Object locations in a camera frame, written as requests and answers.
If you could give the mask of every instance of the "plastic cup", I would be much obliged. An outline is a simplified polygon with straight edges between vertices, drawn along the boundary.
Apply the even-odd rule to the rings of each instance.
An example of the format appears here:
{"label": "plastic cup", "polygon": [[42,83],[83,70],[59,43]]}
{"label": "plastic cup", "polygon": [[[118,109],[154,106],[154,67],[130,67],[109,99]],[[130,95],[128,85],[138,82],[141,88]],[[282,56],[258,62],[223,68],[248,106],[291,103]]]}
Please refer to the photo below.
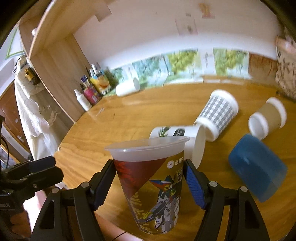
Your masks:
{"label": "plastic cup", "polygon": [[124,195],[140,228],[164,234],[176,225],[185,143],[189,137],[157,137],[114,143],[110,151]]}

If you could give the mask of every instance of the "white bottle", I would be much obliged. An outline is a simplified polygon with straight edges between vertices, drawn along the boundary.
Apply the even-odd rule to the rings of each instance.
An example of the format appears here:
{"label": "white bottle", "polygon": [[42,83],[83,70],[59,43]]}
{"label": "white bottle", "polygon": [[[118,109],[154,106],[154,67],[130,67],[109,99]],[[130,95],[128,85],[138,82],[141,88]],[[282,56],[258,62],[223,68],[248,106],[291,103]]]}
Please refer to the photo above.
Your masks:
{"label": "white bottle", "polygon": [[87,100],[87,98],[81,94],[78,89],[74,89],[74,92],[77,96],[78,102],[81,104],[81,106],[84,108],[85,111],[89,111],[91,109],[91,104]]}

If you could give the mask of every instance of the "wooden door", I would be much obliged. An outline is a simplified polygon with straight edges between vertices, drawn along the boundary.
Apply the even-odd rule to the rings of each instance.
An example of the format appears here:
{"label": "wooden door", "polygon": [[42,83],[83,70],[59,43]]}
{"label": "wooden door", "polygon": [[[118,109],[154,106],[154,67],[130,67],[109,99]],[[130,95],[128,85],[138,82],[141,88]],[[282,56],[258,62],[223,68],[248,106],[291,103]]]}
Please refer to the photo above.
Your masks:
{"label": "wooden door", "polygon": [[7,88],[6,92],[0,98],[0,115],[5,117],[3,126],[9,131],[12,137],[25,148],[25,150],[30,152],[17,108],[14,82]]}

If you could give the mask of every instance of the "blue gripper pad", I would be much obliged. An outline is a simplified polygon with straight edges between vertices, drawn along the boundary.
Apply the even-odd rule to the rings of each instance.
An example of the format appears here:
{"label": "blue gripper pad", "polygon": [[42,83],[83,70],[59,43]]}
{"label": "blue gripper pad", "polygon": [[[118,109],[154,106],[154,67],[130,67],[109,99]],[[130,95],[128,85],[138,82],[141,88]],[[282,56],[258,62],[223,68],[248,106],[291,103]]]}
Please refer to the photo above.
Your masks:
{"label": "blue gripper pad", "polygon": [[189,165],[184,164],[183,174],[196,205],[200,206],[201,209],[205,210],[205,207],[207,205],[205,201],[205,193],[197,179],[197,176],[194,174],[194,171]]}

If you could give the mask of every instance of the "white cloth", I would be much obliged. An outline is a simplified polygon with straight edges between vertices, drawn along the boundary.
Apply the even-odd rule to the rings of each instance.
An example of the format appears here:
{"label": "white cloth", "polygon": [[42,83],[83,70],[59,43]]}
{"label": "white cloth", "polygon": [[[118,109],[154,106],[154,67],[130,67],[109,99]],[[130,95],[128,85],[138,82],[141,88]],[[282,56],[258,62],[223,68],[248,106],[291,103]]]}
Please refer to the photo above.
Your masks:
{"label": "white cloth", "polygon": [[71,123],[64,123],[65,113],[42,83],[33,86],[25,78],[26,67],[28,65],[20,69],[17,65],[15,96],[31,154],[34,160],[38,160],[53,156]]}

